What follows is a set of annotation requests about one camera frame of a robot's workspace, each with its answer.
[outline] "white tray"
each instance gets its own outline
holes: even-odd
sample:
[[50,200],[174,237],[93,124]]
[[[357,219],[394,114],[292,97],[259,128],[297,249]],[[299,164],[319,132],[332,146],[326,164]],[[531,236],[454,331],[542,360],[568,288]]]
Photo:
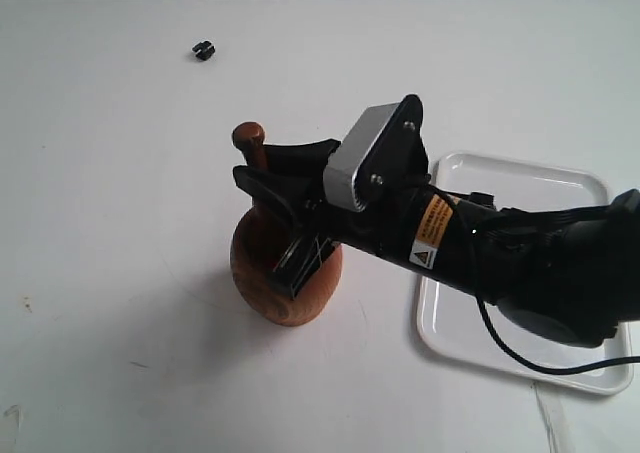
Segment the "white tray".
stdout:
[[[555,210],[610,201],[607,187],[587,173],[469,153],[444,157],[435,175],[436,185],[443,190],[494,195],[498,209],[513,206],[528,211]],[[537,337],[511,323],[495,307],[489,307],[489,313],[498,333],[511,348],[546,366],[576,366],[631,354],[626,324],[620,325],[617,335],[600,348],[587,349]],[[473,297],[426,278],[420,289],[418,330],[424,342],[443,356],[578,390],[613,395],[629,386],[633,377],[631,365],[571,376],[531,371],[493,343]]]

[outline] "black cable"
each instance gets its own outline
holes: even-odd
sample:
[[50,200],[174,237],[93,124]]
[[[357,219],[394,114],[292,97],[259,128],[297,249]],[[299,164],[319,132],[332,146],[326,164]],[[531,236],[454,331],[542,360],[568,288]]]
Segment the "black cable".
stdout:
[[442,191],[440,188],[432,184],[427,184],[426,186],[435,195],[442,198],[442,200],[449,206],[449,208],[451,208],[451,210],[453,211],[454,217],[457,218],[457,220],[460,222],[460,225],[462,226],[462,229],[464,230],[465,235],[467,235],[467,240],[468,240],[467,245],[469,247],[469,261],[471,264],[471,276],[473,278],[473,281],[472,281],[473,295],[476,298],[476,303],[478,304],[478,309],[480,310],[480,316],[482,317],[484,326],[487,328],[487,331],[489,332],[489,335],[491,336],[493,341],[496,343],[496,345],[498,345],[498,347],[502,351],[504,351],[507,355],[509,355],[511,358],[516,360],[521,365],[526,366],[527,368],[533,371],[536,371],[538,373],[544,373],[546,375],[557,375],[557,376],[577,375],[579,373],[599,370],[601,368],[608,368],[610,366],[628,365],[630,363],[640,363],[640,356],[623,356],[620,358],[610,358],[608,360],[596,361],[594,363],[587,363],[585,365],[573,366],[569,368],[551,368],[548,366],[542,366],[542,365],[538,365],[537,363],[533,363],[527,360],[526,358],[520,356],[514,350],[512,350],[511,347],[509,347],[509,345],[507,345],[502,340],[502,338],[500,338],[500,335],[498,334],[495,327],[493,326],[491,317],[489,316],[489,312],[487,311],[487,307],[484,303],[483,294],[480,288],[480,269],[478,267],[478,255],[476,251],[475,235],[476,234],[481,235],[482,232],[478,231],[474,233],[474,231],[472,231],[469,228],[469,226],[467,225],[467,222],[464,219],[464,216],[460,214],[460,211],[458,210],[458,206],[451,199],[451,196],[449,196],[448,193]]

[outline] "orange warning sticker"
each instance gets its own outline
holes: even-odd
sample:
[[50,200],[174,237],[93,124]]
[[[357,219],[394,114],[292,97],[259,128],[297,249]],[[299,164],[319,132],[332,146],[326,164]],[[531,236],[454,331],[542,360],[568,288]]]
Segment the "orange warning sticker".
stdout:
[[[456,204],[460,201],[456,196],[452,196],[451,199]],[[416,240],[439,248],[452,215],[453,210],[449,205],[442,198],[434,195],[422,216],[420,227],[416,232]]]

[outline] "wooden handle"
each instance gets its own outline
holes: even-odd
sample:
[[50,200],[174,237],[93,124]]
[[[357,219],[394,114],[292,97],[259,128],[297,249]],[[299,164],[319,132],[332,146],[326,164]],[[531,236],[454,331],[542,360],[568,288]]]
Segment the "wooden handle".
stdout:
[[244,155],[248,166],[267,170],[267,155],[264,151],[264,129],[258,123],[249,121],[233,130],[233,146]]

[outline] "screw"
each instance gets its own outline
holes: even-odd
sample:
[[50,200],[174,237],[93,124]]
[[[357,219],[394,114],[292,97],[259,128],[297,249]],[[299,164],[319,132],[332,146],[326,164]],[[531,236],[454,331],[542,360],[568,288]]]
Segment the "screw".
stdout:
[[376,175],[375,173],[371,175],[370,180],[371,180],[371,183],[373,183],[374,185],[384,184],[384,178],[382,178],[380,175]]
[[413,133],[416,131],[416,124],[413,121],[405,121],[402,125],[402,128]]

